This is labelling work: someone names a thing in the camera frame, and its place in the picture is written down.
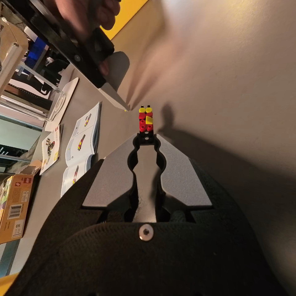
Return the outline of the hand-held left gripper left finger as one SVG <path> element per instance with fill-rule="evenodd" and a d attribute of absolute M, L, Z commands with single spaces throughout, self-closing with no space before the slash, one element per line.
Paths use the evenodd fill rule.
<path fill-rule="evenodd" d="M 133 208 L 137 198 L 134 168 L 138 164 L 138 134 L 112 151 L 103 163 L 83 202 L 87 208 Z"/>

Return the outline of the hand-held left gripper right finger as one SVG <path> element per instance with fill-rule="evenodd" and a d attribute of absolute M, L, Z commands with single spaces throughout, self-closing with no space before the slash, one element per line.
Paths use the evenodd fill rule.
<path fill-rule="evenodd" d="M 160 208 L 211 208 L 212 202 L 190 159 L 159 134 L 155 135 L 156 163 L 160 168 Z"/>

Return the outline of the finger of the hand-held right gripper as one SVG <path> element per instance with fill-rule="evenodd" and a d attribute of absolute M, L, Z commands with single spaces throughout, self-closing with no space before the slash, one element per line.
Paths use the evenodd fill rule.
<path fill-rule="evenodd" d="M 116 108 L 130 111 L 128 104 L 120 97 L 117 91 L 106 82 L 101 88 L 100 93 Z"/>

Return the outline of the black red yellow lego assembly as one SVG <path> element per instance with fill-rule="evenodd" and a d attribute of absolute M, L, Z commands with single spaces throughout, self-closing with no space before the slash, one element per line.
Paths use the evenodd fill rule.
<path fill-rule="evenodd" d="M 139 144 L 142 146 L 154 145 L 154 125 L 146 125 L 146 115 L 153 117 L 153 110 L 150 105 L 139 109 Z"/>

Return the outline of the cardboard lego box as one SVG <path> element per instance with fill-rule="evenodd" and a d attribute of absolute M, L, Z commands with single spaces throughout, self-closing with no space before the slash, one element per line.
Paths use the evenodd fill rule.
<path fill-rule="evenodd" d="M 0 244 L 23 237 L 34 176 L 39 170 L 40 166 L 25 166 L 1 184 Z"/>

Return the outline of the person's right hand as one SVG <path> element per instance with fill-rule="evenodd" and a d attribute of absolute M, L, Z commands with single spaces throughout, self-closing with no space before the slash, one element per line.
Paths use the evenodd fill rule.
<path fill-rule="evenodd" d="M 117 0 L 56 0 L 54 3 L 61 18 L 76 32 L 88 32 L 99 26 L 110 30 L 120 12 Z"/>

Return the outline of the black office chair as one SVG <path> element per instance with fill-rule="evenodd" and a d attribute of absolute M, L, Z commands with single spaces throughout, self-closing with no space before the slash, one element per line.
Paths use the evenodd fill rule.
<path fill-rule="evenodd" d="M 50 81 L 52 84 L 56 85 L 61 80 L 61 75 L 59 74 L 59 72 L 66 69 L 68 65 L 69 62 L 66 62 L 62 59 L 56 59 L 53 62 L 49 63 L 47 66 L 43 67 L 43 77 Z"/>

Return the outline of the stack of blue bins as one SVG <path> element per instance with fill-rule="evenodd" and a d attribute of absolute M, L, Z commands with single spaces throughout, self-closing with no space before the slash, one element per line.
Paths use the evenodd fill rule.
<path fill-rule="evenodd" d="M 44 57 L 48 49 L 49 46 L 41 38 L 37 37 L 28 51 L 25 64 L 33 70 L 36 69 L 38 61 Z"/>

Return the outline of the light blue instruction booklet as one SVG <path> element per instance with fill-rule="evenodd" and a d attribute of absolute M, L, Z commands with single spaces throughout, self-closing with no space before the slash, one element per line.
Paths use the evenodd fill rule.
<path fill-rule="evenodd" d="M 98 102 L 76 122 L 65 151 L 67 167 L 63 174 L 61 197 L 91 168 L 91 159 L 97 152 L 101 105 Z"/>

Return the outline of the yellow plastic bin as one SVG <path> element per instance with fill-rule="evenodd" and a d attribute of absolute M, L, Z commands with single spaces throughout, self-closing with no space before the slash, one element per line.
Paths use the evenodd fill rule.
<path fill-rule="evenodd" d="M 19 273 L 4 276 L 0 278 L 0 296 L 4 296 L 9 287 L 13 284 Z"/>
<path fill-rule="evenodd" d="M 120 13 L 115 17 L 112 29 L 102 29 L 106 36 L 112 40 L 123 27 L 139 12 L 148 0 L 122 0 L 120 1 Z"/>

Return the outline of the white picture-cover instruction booklet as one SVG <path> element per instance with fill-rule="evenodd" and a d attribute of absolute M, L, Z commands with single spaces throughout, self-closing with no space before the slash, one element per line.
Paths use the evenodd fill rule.
<path fill-rule="evenodd" d="M 62 138 L 62 125 L 59 124 L 47 137 L 42 141 L 42 166 L 40 175 L 54 165 L 60 156 L 60 143 Z"/>

